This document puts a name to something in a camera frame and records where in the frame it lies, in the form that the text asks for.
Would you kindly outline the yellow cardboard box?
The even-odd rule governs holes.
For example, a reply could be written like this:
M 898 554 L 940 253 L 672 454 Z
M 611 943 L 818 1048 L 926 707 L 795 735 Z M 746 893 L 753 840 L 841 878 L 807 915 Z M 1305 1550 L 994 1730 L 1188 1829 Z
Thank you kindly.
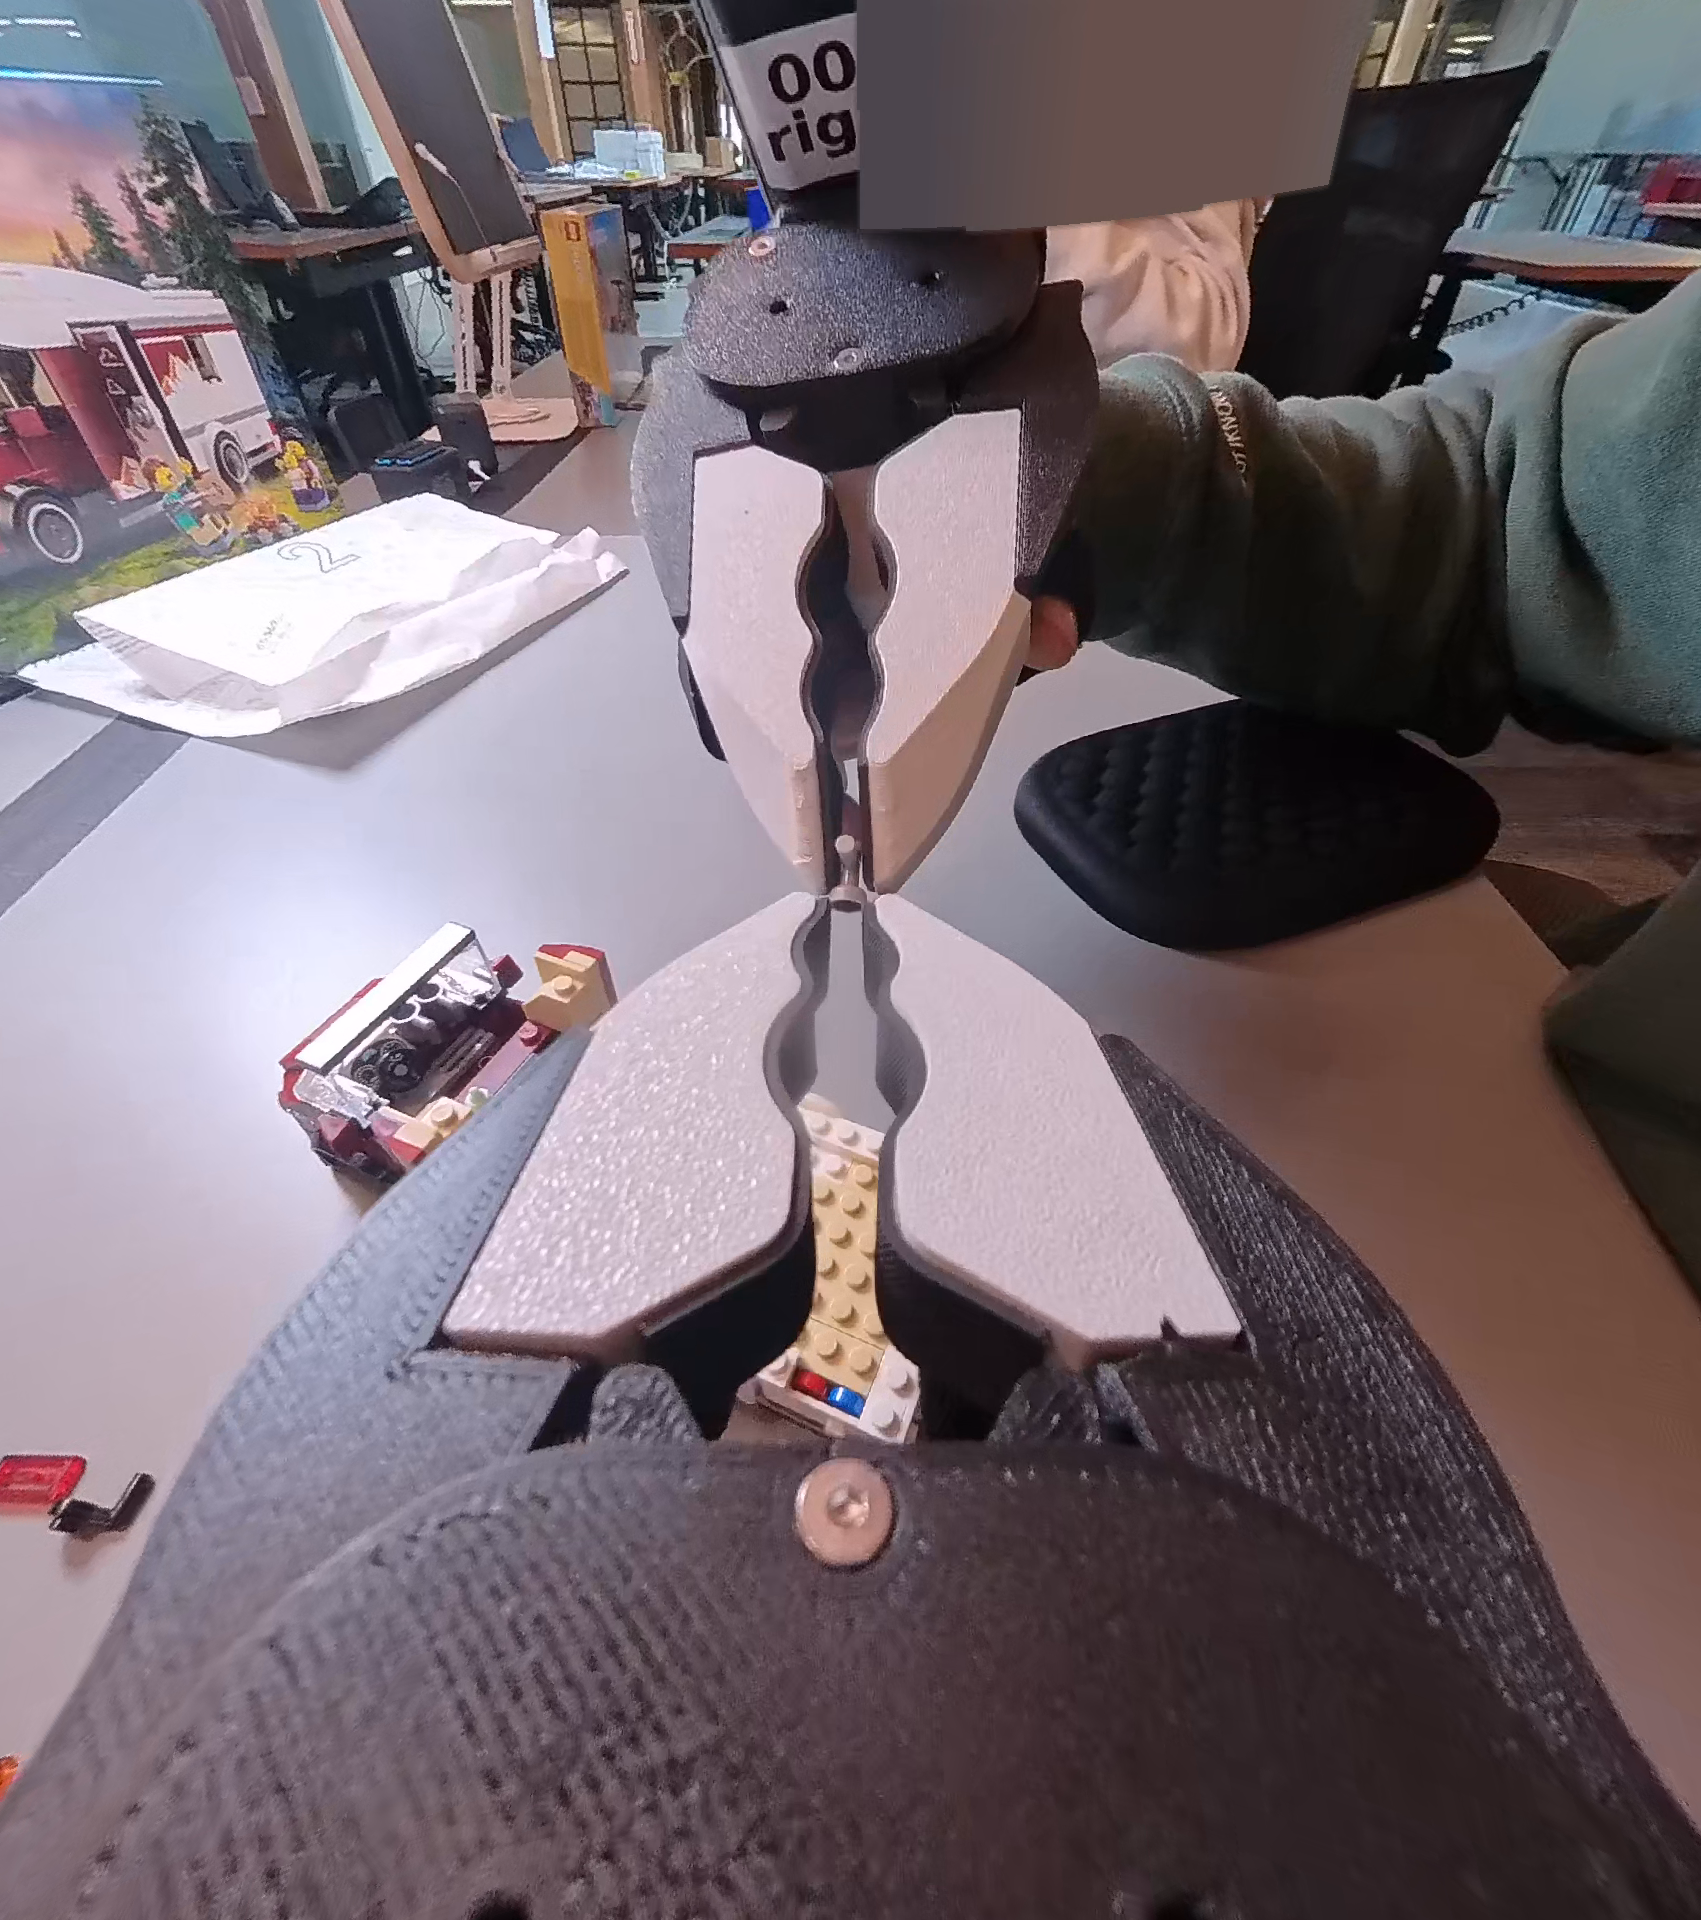
M 645 376 L 622 211 L 591 197 L 549 206 L 540 237 L 578 422 L 615 426 Z

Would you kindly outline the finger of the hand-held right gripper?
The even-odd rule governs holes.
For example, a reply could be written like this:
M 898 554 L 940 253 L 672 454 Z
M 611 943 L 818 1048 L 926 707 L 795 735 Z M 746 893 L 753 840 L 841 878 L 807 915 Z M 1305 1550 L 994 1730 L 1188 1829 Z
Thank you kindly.
M 801 604 L 824 514 L 822 475 L 765 445 L 697 460 L 685 658 L 744 802 L 807 886 L 829 883 Z
M 1029 652 L 1017 590 L 1023 420 L 958 413 L 876 470 L 891 598 L 872 638 L 868 879 L 901 886 L 966 802 Z

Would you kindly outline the black padded rest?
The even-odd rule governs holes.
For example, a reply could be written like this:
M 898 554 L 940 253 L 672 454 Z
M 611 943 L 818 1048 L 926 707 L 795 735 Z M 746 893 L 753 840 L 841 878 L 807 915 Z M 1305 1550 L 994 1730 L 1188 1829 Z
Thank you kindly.
M 1013 817 L 1104 921 L 1160 947 L 1267 947 L 1473 873 L 1502 814 L 1401 731 L 1246 700 L 1067 740 Z

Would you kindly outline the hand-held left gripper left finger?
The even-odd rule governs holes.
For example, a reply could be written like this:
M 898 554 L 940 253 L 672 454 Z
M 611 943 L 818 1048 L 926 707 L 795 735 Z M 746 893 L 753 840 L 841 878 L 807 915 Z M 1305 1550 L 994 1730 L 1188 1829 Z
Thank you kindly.
M 831 908 L 792 892 L 598 1019 L 440 1326 L 531 1355 L 777 1355 L 813 1301 Z

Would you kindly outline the grey desk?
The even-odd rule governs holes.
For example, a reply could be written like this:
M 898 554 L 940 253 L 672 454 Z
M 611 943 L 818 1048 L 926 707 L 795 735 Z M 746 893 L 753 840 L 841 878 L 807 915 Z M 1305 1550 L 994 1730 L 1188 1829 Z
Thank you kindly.
M 357 1220 L 277 1063 L 439 924 L 605 947 L 622 995 L 787 889 L 704 754 L 626 494 L 634 418 L 512 516 L 626 575 L 473 674 L 185 740 L 0 915 L 0 1455 L 157 1480 Z M 1560 968 L 1483 878 L 1248 953 L 1104 924 L 1011 817 L 1051 745 L 1209 690 L 1105 648 L 1023 685 L 911 898 L 1131 1038 L 1391 1288 L 1486 1430 L 1584 1644 L 1701 1829 L 1701 1307 L 1560 1085 Z M 0 1515 L 0 1757 L 142 1547 Z

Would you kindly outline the white paper bag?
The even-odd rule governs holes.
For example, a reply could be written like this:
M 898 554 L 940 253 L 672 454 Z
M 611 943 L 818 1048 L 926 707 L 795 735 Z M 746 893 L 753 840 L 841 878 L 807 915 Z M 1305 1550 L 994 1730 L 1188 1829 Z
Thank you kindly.
M 624 573 L 575 535 L 421 491 L 81 608 L 35 690 L 209 740 L 390 702 Z

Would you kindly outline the black office chair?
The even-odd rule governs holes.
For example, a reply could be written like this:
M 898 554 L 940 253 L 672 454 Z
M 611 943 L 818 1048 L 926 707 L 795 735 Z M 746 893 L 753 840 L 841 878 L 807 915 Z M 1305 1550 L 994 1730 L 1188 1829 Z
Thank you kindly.
M 1431 280 L 1548 60 L 1351 93 L 1331 181 L 1280 195 L 1258 231 L 1240 371 L 1276 397 L 1380 397 L 1431 376 Z

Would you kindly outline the toy set box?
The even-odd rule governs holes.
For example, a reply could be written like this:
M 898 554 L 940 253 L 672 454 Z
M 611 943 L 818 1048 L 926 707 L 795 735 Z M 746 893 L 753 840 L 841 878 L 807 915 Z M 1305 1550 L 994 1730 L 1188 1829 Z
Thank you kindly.
M 0 65 L 0 704 L 132 590 L 341 516 L 158 77 Z

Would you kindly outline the toy brick camper van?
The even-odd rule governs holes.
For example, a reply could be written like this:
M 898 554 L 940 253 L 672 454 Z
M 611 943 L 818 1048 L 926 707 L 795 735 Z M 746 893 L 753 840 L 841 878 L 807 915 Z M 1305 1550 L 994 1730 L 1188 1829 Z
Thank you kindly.
M 444 924 L 283 1057 L 280 1106 L 327 1164 L 388 1186 L 450 1139 L 555 1040 L 618 998 L 600 947 L 542 943 L 524 972 Z M 739 1392 L 827 1436 L 910 1444 L 924 1384 L 877 1289 L 882 1129 L 801 1102 L 810 1141 L 814 1293 L 801 1338 Z

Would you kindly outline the black clip brick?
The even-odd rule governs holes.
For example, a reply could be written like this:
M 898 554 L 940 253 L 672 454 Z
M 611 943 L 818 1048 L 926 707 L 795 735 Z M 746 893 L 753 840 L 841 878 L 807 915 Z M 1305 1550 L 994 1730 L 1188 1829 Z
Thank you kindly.
M 149 1472 L 136 1472 L 112 1502 L 77 1493 L 56 1499 L 47 1515 L 48 1530 L 78 1542 L 95 1542 L 129 1532 L 157 1490 Z

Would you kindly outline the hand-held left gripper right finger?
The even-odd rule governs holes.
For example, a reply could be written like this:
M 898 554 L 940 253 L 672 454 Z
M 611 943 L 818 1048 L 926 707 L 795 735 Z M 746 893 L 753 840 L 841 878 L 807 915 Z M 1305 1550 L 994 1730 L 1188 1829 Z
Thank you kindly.
M 901 896 L 866 908 L 882 1154 L 877 1297 L 926 1374 L 1084 1374 L 1240 1311 L 1094 1027 Z

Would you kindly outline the person's right forearm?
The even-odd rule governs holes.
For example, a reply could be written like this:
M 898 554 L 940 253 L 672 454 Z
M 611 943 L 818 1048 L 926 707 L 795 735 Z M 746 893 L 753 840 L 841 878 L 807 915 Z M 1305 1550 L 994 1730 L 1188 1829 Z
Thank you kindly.
M 1080 491 L 1084 639 L 1473 754 L 1701 748 L 1701 271 L 1500 371 L 1273 397 L 1134 356 Z

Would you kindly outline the black wood-rimmed panel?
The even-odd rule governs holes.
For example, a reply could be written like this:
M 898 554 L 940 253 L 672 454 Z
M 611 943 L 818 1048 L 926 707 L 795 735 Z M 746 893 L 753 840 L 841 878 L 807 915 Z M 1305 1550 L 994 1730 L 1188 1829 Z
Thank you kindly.
M 542 261 L 518 181 L 440 2 L 324 2 L 341 57 L 455 288 L 455 389 L 506 396 L 512 291 Z

